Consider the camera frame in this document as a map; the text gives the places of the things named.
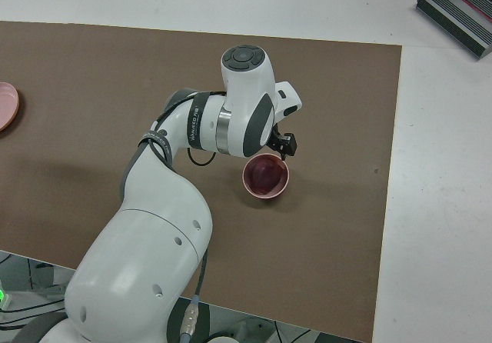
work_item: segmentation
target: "black velcro strap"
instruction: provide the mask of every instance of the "black velcro strap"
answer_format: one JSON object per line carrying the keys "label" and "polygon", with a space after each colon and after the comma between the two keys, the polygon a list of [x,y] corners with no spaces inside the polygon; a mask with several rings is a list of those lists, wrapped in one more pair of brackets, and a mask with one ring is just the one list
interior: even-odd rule
{"label": "black velcro strap", "polygon": [[166,161],[170,166],[172,166],[171,145],[169,145],[169,141],[166,139],[166,137],[160,132],[149,130],[141,137],[141,141],[138,144],[140,145],[140,143],[146,142],[148,139],[151,139],[162,148]]}
{"label": "black velcro strap", "polygon": [[200,124],[209,96],[210,92],[197,93],[193,98],[190,112],[188,113],[188,144],[196,149],[202,149],[200,143]]}

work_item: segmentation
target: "gray floor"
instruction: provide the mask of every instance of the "gray floor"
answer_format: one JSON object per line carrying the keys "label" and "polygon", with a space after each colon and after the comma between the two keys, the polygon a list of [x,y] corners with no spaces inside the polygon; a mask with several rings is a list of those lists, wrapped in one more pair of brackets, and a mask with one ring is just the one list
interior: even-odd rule
{"label": "gray floor", "polygon": [[[2,283],[3,290],[7,293],[11,293],[16,298],[15,308],[27,307],[30,305],[36,305],[43,303],[43,301],[52,301],[56,299],[56,296],[46,297],[46,294],[40,294],[40,291],[45,291],[45,287],[53,284],[53,268],[44,267],[43,264],[38,261],[28,260],[27,258],[19,257],[16,255],[11,255],[8,257],[8,253],[0,251],[0,281]],[[72,270],[60,269],[57,270],[55,278],[59,281],[68,281]],[[61,291],[50,289],[51,293],[61,293]],[[183,305],[182,309],[185,308],[187,302],[184,298],[179,301]],[[50,311],[52,306],[45,308],[44,311],[36,311],[36,313]],[[226,308],[221,308],[213,305],[206,305],[207,314],[201,314],[205,317],[209,317],[209,321],[204,324],[204,329],[202,329],[201,335],[197,336],[196,339],[192,340],[191,343],[203,343],[207,339],[208,335],[218,333],[220,331],[231,330],[231,327],[243,321],[247,318],[256,318],[254,316],[245,314],[239,311],[233,311]],[[176,311],[176,318],[173,320],[171,315],[170,327],[169,329],[174,329],[174,325],[180,325],[181,322],[175,323],[181,319],[182,312]],[[5,318],[0,313],[0,321],[8,321],[8,317]],[[271,328],[272,321],[267,319],[264,320]],[[282,323],[278,321],[278,329],[281,333],[282,343],[291,343],[298,335],[307,331],[306,328],[293,326],[289,324]],[[0,343],[10,342],[16,334],[17,331],[0,331]],[[296,343],[351,343],[352,340],[335,337],[333,335],[326,335],[319,333],[318,331],[309,331],[306,335],[299,338]],[[268,343],[280,343],[277,335],[274,335]]]}

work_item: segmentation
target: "pink plate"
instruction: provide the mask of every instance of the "pink plate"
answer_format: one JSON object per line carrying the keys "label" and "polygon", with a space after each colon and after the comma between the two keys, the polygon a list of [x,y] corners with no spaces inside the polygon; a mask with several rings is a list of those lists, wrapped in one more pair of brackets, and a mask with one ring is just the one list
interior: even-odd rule
{"label": "pink plate", "polygon": [[9,83],[0,82],[0,131],[7,128],[18,111],[18,94]]}

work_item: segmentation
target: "round button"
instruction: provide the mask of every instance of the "round button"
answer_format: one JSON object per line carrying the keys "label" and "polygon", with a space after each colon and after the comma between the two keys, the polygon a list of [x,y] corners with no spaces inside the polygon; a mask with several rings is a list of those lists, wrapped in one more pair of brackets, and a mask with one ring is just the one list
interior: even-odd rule
{"label": "round button", "polygon": [[254,53],[249,48],[238,48],[232,54],[233,59],[238,61],[238,62],[249,61],[253,58],[253,56],[254,56]]}

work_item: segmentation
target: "brown table surface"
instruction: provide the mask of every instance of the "brown table surface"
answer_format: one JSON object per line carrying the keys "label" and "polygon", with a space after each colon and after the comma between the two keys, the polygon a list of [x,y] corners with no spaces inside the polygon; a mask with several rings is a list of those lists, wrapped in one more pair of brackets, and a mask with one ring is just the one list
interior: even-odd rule
{"label": "brown table surface", "polygon": [[399,46],[0,22],[0,81],[21,96],[0,132],[0,249],[76,268],[118,210],[121,174],[167,97],[223,89],[221,54],[244,43],[264,48],[301,96],[280,124],[298,153],[274,201],[245,191],[244,159],[198,168],[178,154],[176,171],[214,219],[203,300],[370,341]]}

